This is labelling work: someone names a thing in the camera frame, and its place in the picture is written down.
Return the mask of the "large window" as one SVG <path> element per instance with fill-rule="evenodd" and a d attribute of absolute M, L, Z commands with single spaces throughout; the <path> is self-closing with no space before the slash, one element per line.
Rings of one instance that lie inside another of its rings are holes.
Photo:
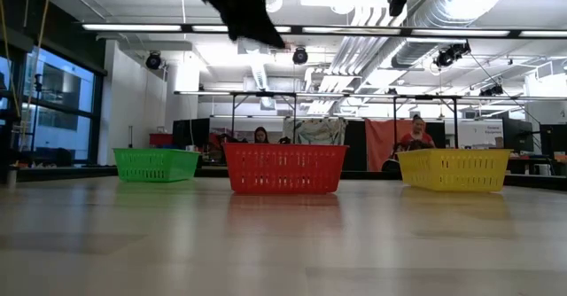
<path fill-rule="evenodd" d="M 46 50 L 0 50 L 0 160 L 31 167 L 94 163 L 102 80 Z"/>

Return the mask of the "yellow plastic basket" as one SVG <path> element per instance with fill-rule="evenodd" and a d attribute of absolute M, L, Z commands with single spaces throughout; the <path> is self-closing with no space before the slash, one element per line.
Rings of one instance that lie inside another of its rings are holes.
<path fill-rule="evenodd" d="M 399 152 L 402 181 L 431 191 L 498 192 L 511 150 L 422 149 Z"/>

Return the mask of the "red plastic basket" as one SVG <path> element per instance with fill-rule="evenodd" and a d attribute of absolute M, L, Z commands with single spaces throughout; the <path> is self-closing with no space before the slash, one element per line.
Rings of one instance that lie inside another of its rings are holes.
<path fill-rule="evenodd" d="M 238 194 L 325 194 L 337 190 L 345 145 L 227 143 L 231 189 Z"/>

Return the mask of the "orange curtain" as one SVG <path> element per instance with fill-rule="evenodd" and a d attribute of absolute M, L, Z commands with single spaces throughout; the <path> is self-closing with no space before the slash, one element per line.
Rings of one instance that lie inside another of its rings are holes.
<path fill-rule="evenodd" d="M 381 172 L 383 164 L 394 150 L 407 151 L 416 139 L 412 137 L 411 120 L 371 121 L 365 120 L 368 168 Z"/>

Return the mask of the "green plastic basket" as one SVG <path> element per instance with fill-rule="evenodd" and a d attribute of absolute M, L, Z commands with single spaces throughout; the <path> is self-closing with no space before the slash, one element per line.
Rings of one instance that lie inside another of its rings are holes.
<path fill-rule="evenodd" d="M 172 183 L 191 179 L 196 171 L 198 152 L 174 149 L 113 150 L 119 178 L 124 182 Z"/>

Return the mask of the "white board with text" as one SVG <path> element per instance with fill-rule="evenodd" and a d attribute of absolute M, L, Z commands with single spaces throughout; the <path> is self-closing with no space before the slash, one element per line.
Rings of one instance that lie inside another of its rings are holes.
<path fill-rule="evenodd" d="M 445 121 L 446 140 L 450 147 L 460 149 L 503 148 L 504 135 L 502 120 L 474 121 L 458 120 L 457 134 L 453 121 Z"/>

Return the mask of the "black bar with light strips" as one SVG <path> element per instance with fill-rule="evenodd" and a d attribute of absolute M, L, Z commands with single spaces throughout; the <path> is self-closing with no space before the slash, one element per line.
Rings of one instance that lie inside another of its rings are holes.
<path fill-rule="evenodd" d="M 179 34 L 227 34 L 227 26 L 205 24 L 125 24 L 83 23 L 82 28 L 91 32 L 117 33 L 179 33 Z M 510 40 L 560 40 L 567 39 L 567 29 L 543 28 L 423 28 L 423 27 L 355 27 L 355 26 L 276 26 L 280 35 L 350 35 L 382 37 L 440 37 Z"/>

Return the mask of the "black monitor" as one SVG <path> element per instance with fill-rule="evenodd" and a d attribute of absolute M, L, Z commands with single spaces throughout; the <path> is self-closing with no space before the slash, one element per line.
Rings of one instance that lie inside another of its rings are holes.
<path fill-rule="evenodd" d="M 514 152 L 532 152 L 532 124 L 510 118 L 502 119 L 504 147 Z"/>
<path fill-rule="evenodd" d="M 567 155 L 567 123 L 540 124 L 541 151 L 549 157 L 557 152 Z"/>

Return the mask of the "patterned cloth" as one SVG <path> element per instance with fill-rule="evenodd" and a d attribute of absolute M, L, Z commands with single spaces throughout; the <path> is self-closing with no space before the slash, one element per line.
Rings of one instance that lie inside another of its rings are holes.
<path fill-rule="evenodd" d="M 295 144 L 343 145 L 346 126 L 343 119 L 287 118 L 283 121 L 283 135 Z"/>

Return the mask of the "black curtain panel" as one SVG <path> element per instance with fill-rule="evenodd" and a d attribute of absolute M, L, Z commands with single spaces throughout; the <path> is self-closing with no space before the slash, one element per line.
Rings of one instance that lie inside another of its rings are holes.
<path fill-rule="evenodd" d="M 444 122 L 430 122 L 427 124 L 426 129 L 436 148 L 446 147 L 446 127 Z"/>
<path fill-rule="evenodd" d="M 367 144 L 364 121 L 348 121 L 344 145 L 348 146 L 343 169 L 346 171 L 367 170 Z"/>

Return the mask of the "black metal rig frame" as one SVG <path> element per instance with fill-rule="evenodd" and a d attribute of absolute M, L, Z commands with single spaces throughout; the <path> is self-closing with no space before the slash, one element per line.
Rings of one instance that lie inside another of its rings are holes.
<path fill-rule="evenodd" d="M 454 148 L 459 148 L 459 132 L 458 132 L 458 99 L 461 99 L 460 96 L 452 95 L 452 96 L 441 96 L 441 95 L 394 95 L 392 97 L 392 104 L 393 104 L 393 136 L 394 139 L 397 139 L 398 136 L 398 128 L 397 128 L 397 100 L 398 99 L 414 99 L 415 101 L 432 101 L 432 100 L 442 100 L 445 103 L 446 100 L 451 100 L 453 102 L 452 105 L 449 105 L 448 108 L 454 114 Z"/>
<path fill-rule="evenodd" d="M 285 101 L 288 106 L 293 110 L 293 132 L 292 132 L 292 142 L 295 144 L 297 137 L 296 137 L 296 121 L 297 121 L 297 105 L 298 105 L 298 94 L 296 92 L 284 92 L 284 91 L 267 91 L 267 90 L 259 90 L 259 91 L 231 91 L 229 95 L 232 97 L 232 106 L 231 106 L 231 136 L 235 134 L 235 118 L 236 118 L 236 109 L 238 108 L 238 104 L 236 103 L 237 97 L 245 96 L 245 97 L 280 97 L 283 101 Z"/>

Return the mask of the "red bin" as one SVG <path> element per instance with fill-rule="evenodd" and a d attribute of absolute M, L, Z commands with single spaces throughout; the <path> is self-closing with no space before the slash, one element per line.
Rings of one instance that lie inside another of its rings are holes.
<path fill-rule="evenodd" d="M 166 133 L 152 133 L 149 135 L 149 145 L 153 147 L 164 147 L 173 144 L 173 135 Z"/>

